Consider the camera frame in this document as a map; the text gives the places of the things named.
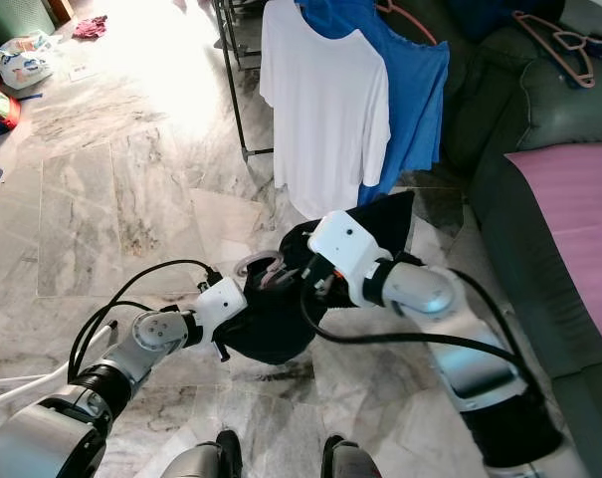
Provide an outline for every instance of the black cable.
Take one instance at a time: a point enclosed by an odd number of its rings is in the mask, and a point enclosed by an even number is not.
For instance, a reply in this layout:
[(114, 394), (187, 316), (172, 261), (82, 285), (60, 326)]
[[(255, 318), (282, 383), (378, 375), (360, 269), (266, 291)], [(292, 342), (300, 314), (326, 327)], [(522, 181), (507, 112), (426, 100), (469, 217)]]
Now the black cable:
[(541, 389), (539, 388), (539, 384), (535, 379), (534, 375), (526, 365), (526, 362), (521, 357), (517, 357), (510, 353), (509, 351), (505, 351), (504, 349), (500, 349), (499, 347), (491, 346), (489, 344), (484, 344), (482, 342), (473, 341), (471, 339), (465, 339), (462, 337), (454, 337), (454, 336), (446, 336), (443, 334), (424, 334), (424, 333), (413, 333), (413, 332), (405, 332), (405, 333), (394, 333), (394, 334), (374, 334), (374, 335), (364, 335), (364, 336), (337, 336), (336, 334), (332, 334), (327, 330), (323, 329), (317, 323), (315, 323), (306, 307), (307, 294), (310, 290), (310, 286), (305, 284), (302, 288), (301, 292), (301, 312), (302, 317), (307, 322), (307, 324), (316, 332), (319, 337), (323, 339), (334, 342), (336, 344), (344, 344), (344, 345), (370, 345), (370, 344), (389, 344), (396, 342), (411, 342), (411, 343), (434, 343), (434, 344), (446, 344), (450, 346), (464, 347), (467, 349), (474, 349), (476, 351), (484, 352), (485, 354), (491, 354), (492, 356), (499, 357), (500, 359), (506, 360), (512, 363), (519, 374), (526, 380), (528, 386), (533, 388), (539, 396), (541, 395)]
[(508, 342), (508, 346), (510, 347), (512, 352), (516, 356), (518, 356), (520, 359), (523, 359), (523, 355), (521, 354), (521, 349), (519, 348), (519, 344), (515, 340), (515, 337), (512, 334), (512, 331), (510, 330), (510, 327), (508, 326), (506, 319), (503, 317), (503, 314), (500, 311), (500, 308), (496, 304), (496, 301), (494, 301), (493, 298), (486, 291), (486, 289), (484, 287), (482, 287), (480, 285), (480, 283), (478, 281), (476, 281), (473, 277), (471, 277), (469, 274), (459, 271), (457, 269), (450, 269), (450, 270), (456, 276), (458, 276), (460, 279), (462, 279), (467, 284), (469, 284), (471, 287), (473, 287), (475, 289), (475, 291), (478, 293), (478, 295), (480, 295), (482, 300), (487, 304), (487, 306), (489, 306), (489, 309), (491, 310), (493, 317), (496, 318), (496, 321), (498, 322), (500, 329), (502, 329), (502, 333), (503, 333), (504, 337), (506, 338), (506, 341)]
[[(114, 303), (108, 303), (105, 306), (103, 306), (102, 308), (100, 308), (97, 312), (95, 312), (84, 324), (84, 326), (82, 327), (82, 329), (80, 330), (80, 333), (77, 335), (77, 337), (75, 338), (75, 342), (79, 343), (80, 338), (84, 335), (84, 333), (86, 332), (86, 330), (88, 329), (88, 327), (95, 321), (96, 317), (98, 317), (100, 314), (103, 314), (103, 316), (105, 317), (105, 315), (110, 312), (111, 309), (113, 309), (114, 307), (117, 306), (131, 306), (131, 307), (137, 307), (138, 309), (142, 309), (143, 311), (151, 311), (152, 309), (150, 309), (148, 306), (144, 306), (143, 304), (139, 304), (138, 302), (134, 302), (134, 301), (116, 301)], [(95, 327), (95, 330), (89, 335), (89, 339), (88, 342), (91, 341), (91, 339), (93, 338), (93, 336), (95, 335), (95, 332), (97, 331), (97, 327)], [(74, 343), (74, 346), (71, 350), (71, 354), (72, 357), (75, 356), (75, 352), (77, 351), (77, 347)], [(73, 376), (71, 376), (71, 360), (69, 359), (69, 370), (68, 370), (68, 381), (71, 381), (73, 378), (75, 378), (77, 376), (77, 373), (75, 373)]]
[(68, 381), (71, 381), (72, 379), (74, 379), (80, 372), (82, 360), (84, 359), (84, 355), (86, 354), (86, 350), (89, 347), (89, 343), (90, 343), (91, 339), (95, 335), (95, 332), (97, 331), (98, 327), (100, 326), (101, 322), (103, 321), (103, 318), (105, 317), (105, 315), (108, 313), (108, 311), (112, 307), (114, 307), (114, 304), (123, 295), (123, 293), (126, 290), (128, 290), (128, 288), (132, 284), (134, 284), (136, 281), (138, 281), (143, 276), (145, 276), (153, 271), (156, 271), (157, 269), (174, 266), (176, 264), (194, 264), (196, 266), (199, 266), (205, 270), (208, 277), (216, 274), (216, 271), (214, 269), (212, 269), (210, 266), (208, 266), (207, 264), (205, 264), (201, 261), (197, 261), (195, 259), (176, 259), (174, 261), (167, 261), (167, 262), (163, 262), (161, 264), (157, 264), (155, 266), (149, 267), (149, 268), (144, 269), (143, 271), (139, 272), (138, 274), (134, 275), (128, 282), (126, 282), (123, 285), (123, 287), (121, 287), (121, 289), (119, 289), (116, 292), (116, 294), (114, 294), (114, 296), (112, 296), (112, 299), (110, 299), (110, 301), (105, 306), (103, 306), (96, 313), (94, 313), (86, 321), (86, 323), (82, 326), (80, 333), (76, 336), (76, 338), (73, 342), (73, 346), (71, 347), (71, 355), (69, 357)]

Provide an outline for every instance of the pink blanket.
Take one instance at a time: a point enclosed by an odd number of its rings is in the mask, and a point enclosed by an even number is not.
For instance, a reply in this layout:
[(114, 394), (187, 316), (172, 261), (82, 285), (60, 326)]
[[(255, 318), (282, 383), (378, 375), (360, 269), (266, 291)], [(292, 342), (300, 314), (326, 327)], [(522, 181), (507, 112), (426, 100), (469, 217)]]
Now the pink blanket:
[(506, 157), (528, 181), (602, 335), (602, 143), (558, 145)]

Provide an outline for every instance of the black cloth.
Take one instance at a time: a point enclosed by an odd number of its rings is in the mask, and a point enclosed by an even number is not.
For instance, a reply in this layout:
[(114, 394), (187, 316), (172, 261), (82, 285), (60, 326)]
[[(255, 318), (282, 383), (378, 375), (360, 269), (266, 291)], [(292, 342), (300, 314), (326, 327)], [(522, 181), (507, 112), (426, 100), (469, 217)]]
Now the black cloth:
[[(347, 212), (371, 233), (380, 247), (397, 257), (404, 255), (413, 198), (413, 192), (405, 191)], [(217, 341), (246, 357), (271, 364), (283, 363), (305, 350), (314, 332), (301, 315), (301, 272), (313, 257), (307, 248), (307, 240), (308, 233), (316, 228), (318, 222), (299, 224), (283, 238), (280, 251), (287, 269), (300, 269), (284, 285), (272, 290), (258, 288), (271, 260), (258, 261), (248, 267), (244, 288), (248, 307), (217, 331)], [(318, 321), (328, 308), (352, 306), (347, 286), (342, 280), (336, 281), (324, 301), (310, 299), (307, 302), (310, 315)]]

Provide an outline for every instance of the clothes hanger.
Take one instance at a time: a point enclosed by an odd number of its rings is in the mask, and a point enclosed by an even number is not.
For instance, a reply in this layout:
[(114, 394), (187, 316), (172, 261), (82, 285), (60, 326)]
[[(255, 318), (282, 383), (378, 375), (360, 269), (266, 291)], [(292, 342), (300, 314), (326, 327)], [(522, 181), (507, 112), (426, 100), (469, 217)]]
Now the clothes hanger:
[(392, 0), (387, 0), (386, 7), (384, 5), (380, 5), (379, 3), (376, 3), (376, 10), (378, 10), (380, 12), (384, 12), (384, 13), (392, 13), (393, 12), (393, 13), (397, 13), (398, 15), (402, 15), (407, 20), (409, 20), (411, 23), (413, 23), (416, 27), (418, 27), (418, 29), (425, 35), (425, 37), (427, 37), (427, 39), (433, 45), (438, 45), (438, 41), (436, 40), (436, 37), (434, 37), (433, 34), (429, 30), (427, 30), (427, 28), (422, 23), (420, 23), (420, 21), (416, 17), (411, 15), (409, 12), (407, 12), (402, 7), (399, 7), (396, 4), (394, 4)]
[[(586, 47), (586, 43), (591, 41), (591, 43), (596, 43), (593, 39), (589, 39), (588, 37), (584, 37), (583, 35), (579, 35), (575, 32), (568, 32), (566, 30), (562, 30), (556, 25), (544, 20), (543, 18), (535, 17), (534, 15), (529, 15), (520, 11), (512, 12), (512, 18), (523, 28), (526, 32), (530, 34), (532, 38), (534, 38), (537, 43), (553, 58), (555, 62), (559, 64), (559, 66), (564, 70), (564, 72), (575, 81), (577, 85), (582, 88), (592, 88), (595, 86), (594, 74), (592, 71), (592, 63), (590, 62), (590, 58), (588, 54), (584, 50)], [(586, 73), (576, 73), (570, 65), (568, 65), (561, 56), (555, 52), (552, 47), (543, 39), (541, 36), (535, 32), (530, 25), (526, 23), (527, 20), (532, 20), (534, 22), (543, 25), (544, 27), (552, 30), (552, 38), (563, 48), (565, 48), (569, 52), (578, 51), (583, 60), (584, 66), (586, 68)], [(567, 39), (575, 40), (577, 43), (568, 42)]]

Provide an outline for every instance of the hanging shirt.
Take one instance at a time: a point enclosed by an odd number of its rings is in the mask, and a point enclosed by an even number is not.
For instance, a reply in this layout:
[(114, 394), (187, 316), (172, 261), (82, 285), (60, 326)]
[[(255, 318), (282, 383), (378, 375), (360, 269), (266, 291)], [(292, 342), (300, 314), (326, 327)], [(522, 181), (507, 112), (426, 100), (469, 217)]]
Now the hanging shirt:
[(391, 140), (380, 183), (360, 186), (358, 204), (388, 193), (403, 170), (431, 169), (439, 160), (443, 88), (449, 47), (418, 45), (378, 16), (374, 0), (305, 0), (305, 19), (320, 35), (336, 39), (359, 29), (384, 59), (389, 78)]
[(261, 95), (274, 108), (275, 187), (315, 219), (357, 202), (360, 183), (380, 179), (389, 134), (382, 57), (359, 30), (330, 40), (294, 0), (263, 14)]

